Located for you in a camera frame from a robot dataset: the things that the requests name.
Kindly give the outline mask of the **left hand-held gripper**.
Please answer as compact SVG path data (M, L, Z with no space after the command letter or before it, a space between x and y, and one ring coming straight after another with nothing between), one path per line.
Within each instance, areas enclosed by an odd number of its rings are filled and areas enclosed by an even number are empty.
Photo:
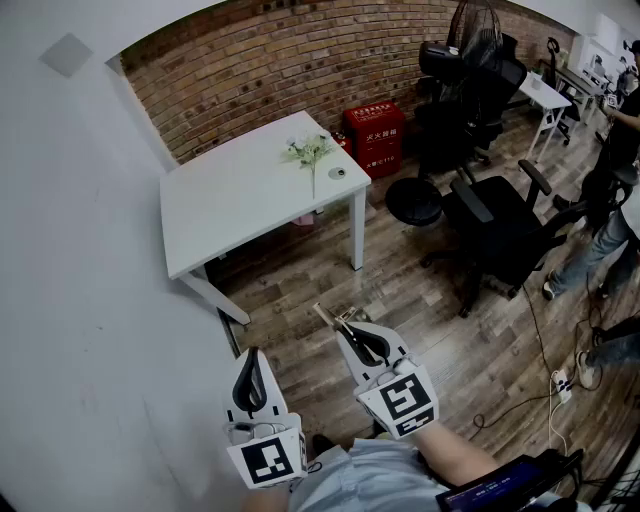
M243 356L232 388L232 399L239 410L227 410L227 453L249 489L304 478L307 455L301 418L288 413L264 352L252 347Z

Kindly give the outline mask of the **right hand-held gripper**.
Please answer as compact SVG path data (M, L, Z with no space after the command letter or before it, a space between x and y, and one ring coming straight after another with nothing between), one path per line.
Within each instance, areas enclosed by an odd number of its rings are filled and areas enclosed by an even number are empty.
M407 354L406 343L394 330L350 322L348 327L339 327L336 336L359 385L354 391L356 400L394 439L403 439L439 419L439 401L425 366ZM375 370L384 371L374 377Z

